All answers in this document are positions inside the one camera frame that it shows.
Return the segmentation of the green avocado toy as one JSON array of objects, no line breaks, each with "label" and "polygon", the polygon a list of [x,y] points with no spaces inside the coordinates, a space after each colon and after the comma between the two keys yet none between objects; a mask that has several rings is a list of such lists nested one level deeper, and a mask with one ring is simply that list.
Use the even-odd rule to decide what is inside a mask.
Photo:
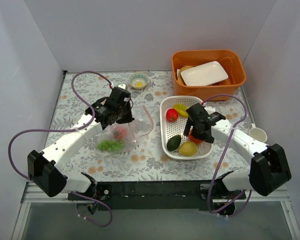
[{"label": "green avocado toy", "polygon": [[175,135],[171,137],[166,144],[167,150],[170,152],[177,150],[180,146],[181,140],[182,140],[181,135]]}]

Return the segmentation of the green grapes toy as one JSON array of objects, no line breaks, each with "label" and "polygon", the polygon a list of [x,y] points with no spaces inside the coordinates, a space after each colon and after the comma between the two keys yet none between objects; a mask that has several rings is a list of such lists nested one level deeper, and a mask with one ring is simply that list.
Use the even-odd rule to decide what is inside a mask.
[{"label": "green grapes toy", "polygon": [[125,145],[126,142],[124,140],[107,139],[97,144],[95,148],[102,152],[112,153],[121,151]]}]

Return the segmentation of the yellow lemon toy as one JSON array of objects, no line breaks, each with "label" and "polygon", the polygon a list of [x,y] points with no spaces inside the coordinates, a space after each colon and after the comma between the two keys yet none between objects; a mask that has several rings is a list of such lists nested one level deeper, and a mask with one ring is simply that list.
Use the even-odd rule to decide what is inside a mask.
[{"label": "yellow lemon toy", "polygon": [[180,146],[178,153],[185,157],[191,157],[194,154],[196,154],[197,151],[198,151],[197,144],[195,144],[192,141],[186,141]]}]

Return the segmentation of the pink peach toy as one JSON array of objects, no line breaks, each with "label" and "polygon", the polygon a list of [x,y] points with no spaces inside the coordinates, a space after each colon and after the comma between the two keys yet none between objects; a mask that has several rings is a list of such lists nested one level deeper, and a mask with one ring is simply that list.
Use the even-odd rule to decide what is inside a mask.
[{"label": "pink peach toy", "polygon": [[124,140],[128,135],[128,129],[123,126],[116,126],[112,130],[112,136],[115,140],[121,141]]}]

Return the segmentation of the orange pumpkin toy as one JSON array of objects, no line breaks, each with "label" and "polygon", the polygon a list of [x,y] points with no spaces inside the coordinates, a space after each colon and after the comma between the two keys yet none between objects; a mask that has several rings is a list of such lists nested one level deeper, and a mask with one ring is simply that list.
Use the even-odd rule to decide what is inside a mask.
[{"label": "orange pumpkin toy", "polygon": [[195,137],[192,136],[192,130],[189,131],[188,138],[189,138],[190,141],[192,141],[196,145],[199,145],[199,144],[201,144],[203,142],[202,140],[197,139],[197,138],[195,138]]}]

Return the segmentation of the clear zip top bag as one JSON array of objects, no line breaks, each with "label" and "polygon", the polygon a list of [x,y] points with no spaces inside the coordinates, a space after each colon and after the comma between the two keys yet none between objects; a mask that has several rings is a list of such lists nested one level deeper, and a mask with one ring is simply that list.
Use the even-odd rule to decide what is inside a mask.
[{"label": "clear zip top bag", "polygon": [[115,123],[93,138],[98,156],[129,153],[153,131],[154,120],[145,105],[133,107],[132,116],[132,122]]}]

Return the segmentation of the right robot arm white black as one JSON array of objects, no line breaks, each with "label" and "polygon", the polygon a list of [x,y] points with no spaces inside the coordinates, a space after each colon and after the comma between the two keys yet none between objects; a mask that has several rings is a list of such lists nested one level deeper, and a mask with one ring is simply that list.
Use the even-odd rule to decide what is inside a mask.
[{"label": "right robot arm white black", "polygon": [[217,179],[217,195],[227,199],[235,191],[252,190],[261,196],[291,180],[292,175],[284,149],[279,144],[268,145],[235,129],[225,116],[208,113],[201,105],[187,109],[188,119],[184,135],[206,143],[219,140],[237,152],[250,165],[246,172],[230,171]]}]

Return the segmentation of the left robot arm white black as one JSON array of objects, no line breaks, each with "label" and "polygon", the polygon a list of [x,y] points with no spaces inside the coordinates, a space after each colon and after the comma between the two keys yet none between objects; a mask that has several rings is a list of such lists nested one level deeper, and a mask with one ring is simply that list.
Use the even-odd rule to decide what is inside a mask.
[{"label": "left robot arm white black", "polygon": [[131,99],[124,97],[110,107],[110,98],[104,104],[96,101],[87,108],[71,131],[64,134],[41,152],[28,154],[28,177],[49,197],[62,191],[78,192],[85,200],[96,196],[97,181],[87,173],[64,173],[66,163],[94,136],[114,123],[125,124],[134,120]]}]

